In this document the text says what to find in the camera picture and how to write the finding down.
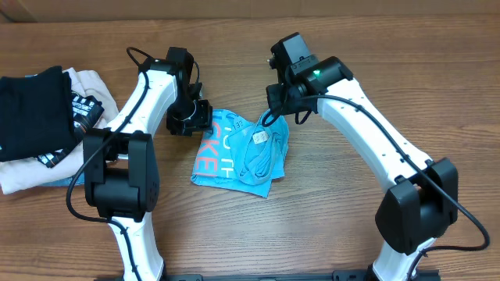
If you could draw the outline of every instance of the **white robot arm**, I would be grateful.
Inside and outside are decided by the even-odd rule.
[[[334,280],[406,281],[417,277],[420,257],[436,238],[457,220],[457,210],[471,219],[484,235],[478,251],[489,245],[484,227],[458,199],[458,172],[448,160],[434,162],[406,140],[373,106],[352,72],[337,58],[320,62],[309,52],[300,34],[292,34],[271,48],[268,61],[278,72],[278,84],[269,85],[269,126],[278,116],[296,114],[303,124],[319,113],[344,134],[375,174],[385,193],[375,221],[384,245],[366,271],[336,271]],[[298,114],[307,112],[302,121]],[[436,272],[422,272],[419,280],[439,280]]]
[[[146,55],[139,64],[130,50]],[[123,281],[159,281],[166,278],[164,261],[156,248],[152,210],[159,196],[159,171],[152,145],[163,116],[174,135],[191,136],[212,129],[212,107],[200,100],[198,78],[189,84],[192,55],[184,48],[170,48],[166,59],[154,59],[135,48],[127,49],[139,68],[134,93],[118,116],[104,130],[89,130],[84,138],[85,197],[116,236],[123,259]],[[129,169],[113,169],[106,161],[128,159]],[[69,195],[73,186],[68,189]]]
[[[364,107],[377,118],[399,146],[405,150],[405,153],[422,170],[427,167],[426,162],[431,160],[429,155],[413,146],[384,118],[370,102],[356,79],[343,79],[330,85],[327,90],[327,95],[345,98]],[[365,160],[384,193],[397,184],[395,179],[398,176],[410,178],[416,174],[407,162],[401,161],[401,155],[380,129],[366,115],[356,111],[356,108],[341,101],[324,98],[318,99],[317,105],[320,116],[338,128]],[[429,238],[411,254],[398,253],[387,242],[384,242],[378,259],[373,263],[373,273],[379,280],[383,281],[406,280],[409,268],[418,251],[430,247],[434,241],[435,238]]]

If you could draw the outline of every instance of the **black cable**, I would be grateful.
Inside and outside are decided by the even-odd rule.
[[[412,166],[415,171],[417,171],[426,181],[429,183],[435,191],[437,191],[442,197],[446,198],[446,200],[450,201],[454,206],[457,207],[458,210],[460,210],[461,213],[465,215],[483,234],[484,242],[480,246],[433,246],[429,247],[427,249],[424,249],[419,252],[419,254],[416,256],[416,258],[413,260],[412,265],[410,266],[410,269],[408,271],[408,280],[411,279],[413,270],[415,269],[416,265],[419,263],[419,260],[423,256],[427,256],[427,253],[430,251],[439,251],[439,250],[454,250],[454,251],[482,251],[486,249],[490,245],[490,235],[488,234],[486,228],[480,223],[476,217],[474,217],[469,211],[467,211],[466,208],[464,208],[459,202],[455,201],[451,196],[449,196],[444,190],[442,190],[437,183],[435,183],[426,173],[424,173],[418,165],[416,165],[410,157],[401,149],[401,147],[396,143],[394,138],[387,132],[382,126],[382,124],[370,113],[368,112],[362,105],[356,104],[353,101],[349,101],[348,99],[345,98],[340,98],[336,96],[330,96],[330,95],[311,95],[311,96],[306,96],[303,98],[300,98],[299,100],[309,100],[309,99],[318,99],[318,98],[326,98],[326,99],[331,99],[335,101],[341,101],[345,104],[348,104],[352,107],[354,107],[356,110],[362,112],[368,119],[370,119],[375,126],[379,128],[379,130],[382,132],[382,134],[389,140],[389,142],[395,147],[396,151],[401,155],[401,157],[408,162],[410,166]]]
[[[196,92],[196,89],[198,89],[198,85],[200,83],[200,66],[198,65],[198,63],[195,60],[193,60],[193,63],[196,66],[196,70],[198,71],[198,74],[196,75],[196,82],[195,82],[195,86],[193,87],[193,92],[191,93],[191,95],[193,95]]]
[[[138,48],[134,48],[134,47],[129,47],[127,48],[127,54],[128,56],[130,57],[130,59],[137,65],[137,66],[140,66],[141,64],[135,59],[135,57],[132,55],[132,53],[130,53],[130,51],[136,51],[138,52],[139,54],[143,55],[143,56],[146,56],[150,59],[153,59],[153,57],[151,57],[147,52],[144,52],[142,50],[139,50]]]
[[[308,110],[307,113],[304,115],[304,117],[302,117],[302,120],[300,120],[300,121],[298,121],[298,117],[299,117],[298,112],[295,113],[295,124],[302,125],[303,123],[305,123],[305,121],[307,121],[307,119],[311,115],[311,112],[313,112],[313,111],[312,110]]]
[[[288,102],[288,94],[285,93],[285,91],[289,88],[289,87],[292,87],[293,85],[291,84],[290,82],[290,77],[289,77],[289,74],[290,73],[290,66],[286,68],[286,70],[284,71],[284,81],[287,83],[288,87],[284,87],[283,84],[281,84],[282,88],[281,88],[281,95],[284,95],[284,101],[283,103],[281,104],[281,107],[280,107],[280,111],[278,113],[274,112],[274,110],[269,110],[265,115],[264,115],[264,118],[262,118],[262,126],[263,127],[268,127],[268,126],[271,126],[273,125],[277,120],[278,118],[280,118],[281,116],[281,113],[283,112],[283,109],[284,109],[284,106],[287,104]],[[268,120],[269,117],[271,117],[271,115],[275,115],[273,120],[271,120],[271,122],[269,123],[266,123],[266,121]]]
[[[11,23],[17,23],[16,20],[14,20],[12,17],[10,17],[9,15],[7,15],[6,12],[4,12],[2,10],[0,10],[0,15],[3,16],[3,17],[5,17]]]
[[[137,49],[137,48],[133,48],[133,47],[129,47],[127,48],[127,54],[130,56],[130,58],[135,62],[135,64],[137,66],[139,66],[139,62],[135,59],[135,57],[132,56],[132,54],[130,53],[130,50],[132,51],[136,51],[136,52],[139,52],[141,53],[142,55],[145,55],[149,58],[151,58],[150,55],[146,54],[145,52]],[[72,215],[74,215],[76,218],[78,219],[82,219],[84,221],[89,221],[89,222],[103,222],[103,223],[108,223],[108,224],[112,224],[116,227],[118,227],[120,229],[120,233],[123,235],[123,237],[125,238],[125,243],[127,244],[127,251],[128,251],[128,257],[130,259],[130,265],[132,266],[132,271],[135,273],[135,276],[137,278],[137,281],[141,281],[141,277],[139,276],[139,271],[137,269],[137,266],[135,265],[135,261],[134,261],[134,256],[132,255],[132,245],[130,244],[130,238],[128,236],[128,233],[127,233],[127,230],[125,229],[125,227],[123,227],[119,222],[117,221],[113,221],[112,219],[103,219],[103,218],[93,218],[93,217],[89,217],[89,216],[86,216],[86,215],[82,215],[80,213],[78,213],[74,208],[73,206],[71,205],[71,194],[73,193],[73,189],[75,187],[75,184],[78,180],[78,178],[81,176],[81,174],[84,172],[85,168],[88,166],[88,164],[90,163],[90,161],[100,152],[102,151],[104,148],[106,148],[108,146],[108,144],[118,135],[118,133],[120,133],[121,130],[123,130],[123,128],[130,122],[130,120],[132,119],[132,116],[134,116],[134,113],[139,109],[139,107],[141,106],[141,103],[142,101],[145,99],[146,97],[146,94],[148,93],[148,89],[149,89],[149,78],[148,78],[148,74],[145,72],[145,71],[141,71],[142,74],[144,75],[144,78],[145,78],[145,86],[144,86],[144,90],[142,91],[142,95],[141,97],[139,98],[139,100],[137,101],[137,103],[135,104],[135,106],[132,108],[132,110],[130,111],[129,115],[127,115],[127,117],[125,117],[125,119],[123,120],[123,123],[114,131],[112,132],[112,134],[107,137],[104,142],[101,144],[101,146],[99,146],[99,148],[91,155],[91,157],[89,157],[89,159],[87,159],[87,161],[78,169],[77,173],[75,174],[75,176],[73,177],[73,179],[71,180],[71,183],[70,185],[68,186],[68,191],[66,192],[66,207],[68,208],[68,210],[70,211],[70,213]]]

